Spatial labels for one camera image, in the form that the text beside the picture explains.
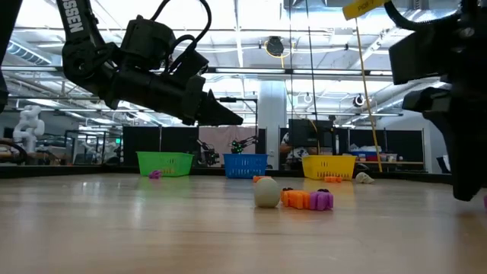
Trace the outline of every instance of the white pillar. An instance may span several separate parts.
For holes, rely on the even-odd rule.
[[[259,92],[260,129],[267,129],[267,163],[279,169],[279,128],[286,127],[286,89],[284,81],[261,81]]]

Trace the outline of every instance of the yellow basket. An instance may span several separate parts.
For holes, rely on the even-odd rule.
[[[315,155],[303,157],[304,176],[313,180],[324,177],[341,177],[351,180],[355,156]]]

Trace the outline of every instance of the orange toy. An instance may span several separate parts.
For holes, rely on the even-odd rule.
[[[270,177],[270,176],[254,176],[253,182],[257,183],[260,179],[264,179],[264,178],[271,178],[272,179],[272,177]]]
[[[341,183],[341,177],[325,177],[325,183]]]
[[[295,209],[310,209],[310,194],[303,190],[282,190],[281,202]]]

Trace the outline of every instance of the white egg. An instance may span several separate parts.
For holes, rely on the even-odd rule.
[[[272,178],[262,178],[255,186],[253,197],[256,206],[263,208],[273,208],[279,204],[281,190],[279,185]]]

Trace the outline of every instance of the purple toy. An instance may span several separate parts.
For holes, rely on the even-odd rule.
[[[310,209],[311,210],[327,210],[333,208],[333,195],[328,192],[313,192],[310,195]]]
[[[152,171],[149,174],[149,179],[159,179],[161,177],[162,177],[162,172],[160,172],[159,170]]]

